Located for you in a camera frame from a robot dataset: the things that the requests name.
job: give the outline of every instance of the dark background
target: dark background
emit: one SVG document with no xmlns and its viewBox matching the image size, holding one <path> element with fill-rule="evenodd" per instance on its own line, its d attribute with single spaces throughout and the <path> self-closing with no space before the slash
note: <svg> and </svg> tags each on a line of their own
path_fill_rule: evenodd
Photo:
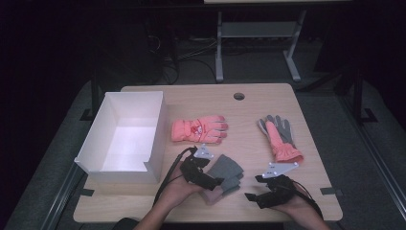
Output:
<svg viewBox="0 0 406 230">
<path fill-rule="evenodd" d="M 112 5 L 123 2 L 107 1 Z M 134 2 L 150 4 L 150 1 Z M 0 227 L 5 225 L 30 182 L 73 99 L 81 87 L 100 72 L 97 66 L 114 65 L 115 56 L 124 57 L 129 63 L 140 58 L 124 49 L 125 34 L 115 26 L 111 29 L 112 23 L 147 23 L 143 33 L 161 36 L 167 52 L 171 50 L 170 39 L 165 34 L 168 27 L 174 28 L 175 36 L 180 39 L 187 39 L 189 35 L 215 35 L 213 11 L 175 11 L 168 15 L 170 20 L 162 23 L 161 13 L 154 12 L 153 19 L 146 20 L 151 14 L 145 11 L 106 11 L 102 9 L 103 3 L 106 1 L 85 4 L 69 0 L 1 2 Z M 325 42 L 316 65 L 318 71 L 334 71 L 349 62 L 359 65 L 365 79 L 380 91 L 386 105 L 406 127 L 405 3 L 384 0 L 355 3 L 340 11 L 331 7 L 311 8 L 301 39 L 311 42 L 312 38 L 319 37 Z M 202 17 L 214 20 L 202 20 Z M 141 48 L 137 49 L 134 54 L 145 54 Z M 138 73 L 143 66 L 160 64 L 156 57 L 142 59 L 145 62 L 141 66 L 128 64 L 116 68 L 125 76 Z M 115 87 L 103 89 L 154 83 L 160 77 L 159 72 L 151 72 L 151 76 L 153 78 L 146 79 L 144 75 L 119 79 Z"/>
</svg>

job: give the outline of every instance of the person's left hand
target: person's left hand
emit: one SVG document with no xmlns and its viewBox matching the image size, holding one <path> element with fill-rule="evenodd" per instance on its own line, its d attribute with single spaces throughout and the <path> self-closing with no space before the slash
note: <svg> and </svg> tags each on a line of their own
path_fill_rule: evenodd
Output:
<svg viewBox="0 0 406 230">
<path fill-rule="evenodd" d="M 190 195 L 203 191 L 204 189 L 198 185 L 188 183 L 180 171 L 180 165 L 183 162 L 179 162 L 170 176 L 170 183 L 161 193 L 158 199 L 158 203 L 162 203 L 170 209 L 181 204 Z"/>
</svg>

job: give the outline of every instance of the white box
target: white box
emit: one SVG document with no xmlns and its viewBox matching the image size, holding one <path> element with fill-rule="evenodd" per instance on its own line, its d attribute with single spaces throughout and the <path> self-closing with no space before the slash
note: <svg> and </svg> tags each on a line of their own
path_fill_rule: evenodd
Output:
<svg viewBox="0 0 406 230">
<path fill-rule="evenodd" d="M 162 91 L 108 92 L 75 162 L 100 183 L 158 183 L 167 130 Z"/>
</svg>

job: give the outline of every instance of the gray carpet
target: gray carpet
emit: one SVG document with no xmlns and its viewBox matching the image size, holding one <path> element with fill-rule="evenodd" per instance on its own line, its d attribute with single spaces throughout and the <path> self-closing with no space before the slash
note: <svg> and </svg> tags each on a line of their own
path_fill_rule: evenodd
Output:
<svg viewBox="0 0 406 230">
<path fill-rule="evenodd" d="M 283 44 L 272 45 L 266 48 L 268 50 L 252 50 L 243 55 L 224 57 L 224 83 L 288 82 L 294 88 L 303 87 L 322 75 L 312 72 L 320 46 L 318 42 L 299 44 L 294 59 L 303 76 L 300 83 L 290 79 L 280 52 Z M 214 55 L 195 58 L 206 61 L 214 69 Z M 167 71 L 169 75 L 173 74 L 170 69 Z M 332 80 L 311 93 L 297 93 L 332 186 L 339 193 L 338 200 L 344 213 L 339 224 L 329 225 L 332 229 L 406 229 L 405 219 L 385 187 L 358 127 L 343 105 L 343 99 L 332 93 L 335 82 Z M 181 62 L 176 84 L 191 83 L 214 83 L 214 76 L 208 66 L 198 61 Z M 364 85 L 364 107 L 370 108 L 378 120 L 378 123 L 365 124 L 364 128 L 404 190 L 405 131 L 386 109 L 376 90 L 367 83 Z M 90 122 L 80 120 L 83 111 L 90 107 L 91 91 L 90 83 L 87 83 L 72 104 L 6 229 L 41 228 L 90 127 Z M 72 195 L 60 218 L 55 218 L 52 229 L 103 230 L 114 225 L 73 221 L 72 215 L 85 177 L 78 177 L 80 183 L 73 187 Z M 285 229 L 301 228 L 287 223 Z"/>
</svg>

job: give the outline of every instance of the orange glove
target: orange glove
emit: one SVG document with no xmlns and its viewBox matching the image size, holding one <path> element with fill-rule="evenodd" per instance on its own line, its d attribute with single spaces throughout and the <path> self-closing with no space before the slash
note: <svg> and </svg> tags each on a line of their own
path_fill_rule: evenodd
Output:
<svg viewBox="0 0 406 230">
<path fill-rule="evenodd" d="M 289 122 L 287 120 L 281 121 L 279 116 L 276 117 L 276 120 L 272 116 L 267 118 L 266 122 L 259 120 L 259 127 L 268 137 L 275 161 L 278 163 L 302 163 L 304 157 L 299 150 L 294 148 Z"/>
<path fill-rule="evenodd" d="M 172 141 L 220 144 L 227 136 L 228 125 L 223 116 L 201 117 L 193 121 L 176 120 L 172 124 Z"/>
</svg>

